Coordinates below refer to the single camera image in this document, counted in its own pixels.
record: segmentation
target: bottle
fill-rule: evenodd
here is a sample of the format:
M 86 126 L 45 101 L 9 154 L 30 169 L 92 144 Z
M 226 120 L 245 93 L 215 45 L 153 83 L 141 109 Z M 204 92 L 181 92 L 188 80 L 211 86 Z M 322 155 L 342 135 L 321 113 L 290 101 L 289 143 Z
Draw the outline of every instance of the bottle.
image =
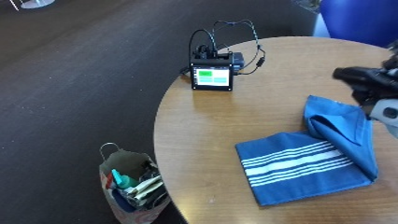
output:
M 126 189 L 129 187 L 134 188 L 138 185 L 138 181 L 134 180 L 132 177 L 129 177 L 128 175 L 121 175 L 117 170 L 112 170 L 112 174 L 114 177 L 114 181 L 117 186 L 121 189 Z

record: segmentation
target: blue chair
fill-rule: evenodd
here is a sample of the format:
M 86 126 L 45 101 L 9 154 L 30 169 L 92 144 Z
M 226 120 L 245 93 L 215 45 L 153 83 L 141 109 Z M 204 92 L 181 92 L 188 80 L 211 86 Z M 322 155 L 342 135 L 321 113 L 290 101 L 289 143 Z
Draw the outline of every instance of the blue chair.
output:
M 385 48 L 398 39 L 398 0 L 322 0 L 331 38 Z

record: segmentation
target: device screen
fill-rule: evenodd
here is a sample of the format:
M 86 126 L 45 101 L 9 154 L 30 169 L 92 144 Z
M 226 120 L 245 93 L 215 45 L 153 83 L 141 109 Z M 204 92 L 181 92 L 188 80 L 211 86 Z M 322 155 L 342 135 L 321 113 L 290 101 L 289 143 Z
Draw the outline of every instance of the device screen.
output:
M 229 86 L 229 67 L 194 67 L 197 85 Z

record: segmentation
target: folded cloth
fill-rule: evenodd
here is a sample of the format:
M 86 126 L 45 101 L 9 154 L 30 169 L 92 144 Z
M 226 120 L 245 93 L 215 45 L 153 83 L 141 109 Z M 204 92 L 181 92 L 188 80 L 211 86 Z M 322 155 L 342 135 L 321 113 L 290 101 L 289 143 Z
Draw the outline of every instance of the folded cloth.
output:
M 310 96 L 303 117 L 307 131 L 237 144 L 259 205 L 362 187 L 377 178 L 371 123 L 361 108 Z

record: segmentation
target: paper bag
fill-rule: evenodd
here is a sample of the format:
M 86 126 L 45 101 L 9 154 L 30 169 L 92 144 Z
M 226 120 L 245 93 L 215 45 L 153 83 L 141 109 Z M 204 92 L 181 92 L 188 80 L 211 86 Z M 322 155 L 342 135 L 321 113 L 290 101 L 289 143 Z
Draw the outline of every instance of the paper bag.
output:
M 108 159 L 104 158 L 102 148 L 106 145 L 113 145 L 117 148 L 117 151 L 113 152 Z M 144 169 L 141 164 L 145 161 L 150 161 L 150 158 L 144 153 L 129 152 L 117 147 L 113 143 L 106 143 L 101 146 L 100 149 L 104 163 L 100 165 L 100 178 L 104 190 L 104 196 L 110 205 L 114 217 L 120 220 L 122 224 L 149 224 L 158 217 L 162 209 L 170 203 L 169 196 L 165 197 L 161 204 L 154 206 L 150 210 L 126 212 L 125 208 L 121 208 L 120 203 L 116 201 L 116 198 L 112 195 L 112 190 L 105 188 L 106 176 L 112 172 L 112 169 L 116 169 L 122 174 L 130 176 L 134 179 L 140 179 L 140 176 L 144 174 Z

